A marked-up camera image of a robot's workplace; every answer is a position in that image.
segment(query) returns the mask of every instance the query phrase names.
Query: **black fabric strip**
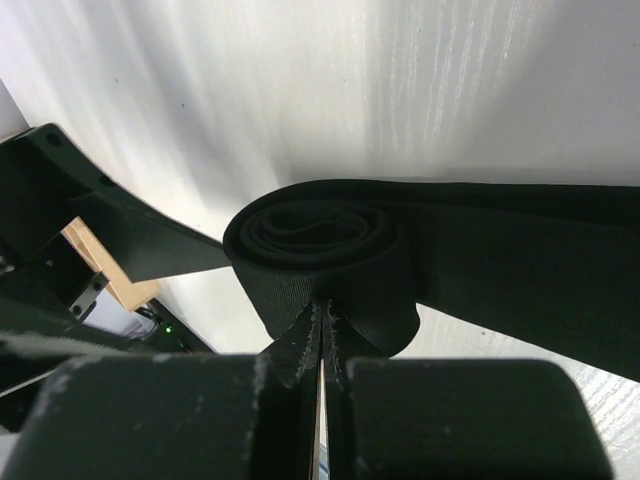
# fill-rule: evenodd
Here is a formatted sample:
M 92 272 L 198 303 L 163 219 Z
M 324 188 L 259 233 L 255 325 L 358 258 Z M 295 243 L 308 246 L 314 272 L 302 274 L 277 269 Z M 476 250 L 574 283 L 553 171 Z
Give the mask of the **black fabric strip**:
M 277 338 L 333 298 L 386 355 L 416 301 L 640 380 L 640 190 L 323 180 L 270 193 L 224 235 Z

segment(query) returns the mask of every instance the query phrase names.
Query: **black cloth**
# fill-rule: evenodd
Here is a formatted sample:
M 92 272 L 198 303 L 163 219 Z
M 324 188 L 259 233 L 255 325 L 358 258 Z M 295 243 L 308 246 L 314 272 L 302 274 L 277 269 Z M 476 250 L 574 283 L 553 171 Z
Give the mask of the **black cloth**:
M 225 253 L 277 338 L 331 298 L 386 355 L 416 302 L 640 380 L 640 190 L 322 180 L 243 209 Z

